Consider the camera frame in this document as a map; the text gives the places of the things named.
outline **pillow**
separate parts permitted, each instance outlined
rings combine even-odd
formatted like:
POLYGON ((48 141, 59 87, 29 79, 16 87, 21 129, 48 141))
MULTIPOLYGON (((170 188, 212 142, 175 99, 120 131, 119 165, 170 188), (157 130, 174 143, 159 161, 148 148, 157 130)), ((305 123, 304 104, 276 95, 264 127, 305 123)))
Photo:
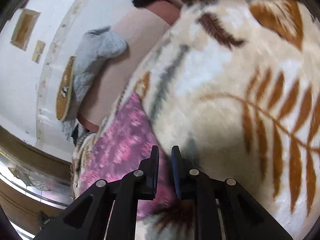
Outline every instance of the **pillow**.
MULTIPOLYGON (((150 157, 153 145, 159 146, 159 143, 142 110, 140 98, 134 92, 89 153, 87 171, 81 175, 80 192, 83 193, 98 179, 112 182, 138 169, 140 161, 150 157)), ((176 200, 174 188, 169 183, 169 163, 160 146, 159 156, 156 198, 138 202, 139 219, 159 208, 171 206, 176 200)))

